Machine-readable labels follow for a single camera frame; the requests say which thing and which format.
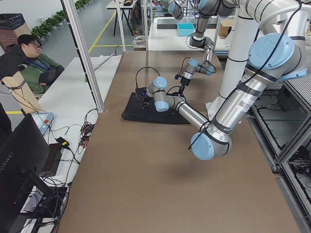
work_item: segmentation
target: blue box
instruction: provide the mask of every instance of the blue box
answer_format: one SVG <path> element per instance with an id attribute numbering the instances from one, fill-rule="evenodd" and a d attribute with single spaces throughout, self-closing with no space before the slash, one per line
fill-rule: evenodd
<path id="1" fill-rule="evenodd" d="M 177 23 L 177 32 L 179 36 L 188 36 L 194 32 L 192 23 Z"/>

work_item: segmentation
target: computer monitor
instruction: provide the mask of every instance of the computer monitor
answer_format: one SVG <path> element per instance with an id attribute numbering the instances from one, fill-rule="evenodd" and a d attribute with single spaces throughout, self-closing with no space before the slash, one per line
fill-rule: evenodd
<path id="1" fill-rule="evenodd" d="M 0 229 L 10 231 L 32 188 L 52 190 L 39 178 L 49 146 L 28 114 L 0 147 Z"/>

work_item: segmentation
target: folded black fabric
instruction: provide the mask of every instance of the folded black fabric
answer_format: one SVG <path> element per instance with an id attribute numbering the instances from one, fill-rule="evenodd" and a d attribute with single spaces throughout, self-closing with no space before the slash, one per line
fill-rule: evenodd
<path id="1" fill-rule="evenodd" d="M 189 124 L 189 122 L 173 108 L 170 108 L 166 112 L 157 112 L 153 99 L 150 101 L 150 107 L 147 109 L 142 109 L 142 104 L 143 101 L 137 100 L 135 93 L 132 92 L 127 106 L 121 115 L 123 119 L 161 124 Z"/>

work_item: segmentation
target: man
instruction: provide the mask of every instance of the man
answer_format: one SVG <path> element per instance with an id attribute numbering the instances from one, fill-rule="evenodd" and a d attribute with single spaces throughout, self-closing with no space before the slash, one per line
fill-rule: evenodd
<path id="1" fill-rule="evenodd" d="M 11 133 L 11 121 L 0 103 L 0 147 Z"/>
<path id="2" fill-rule="evenodd" d="M 21 71 L 23 78 L 33 92 L 45 93 L 64 68 L 41 53 L 42 44 L 37 37 L 23 34 L 18 37 L 17 42 L 27 56 L 27 68 Z"/>

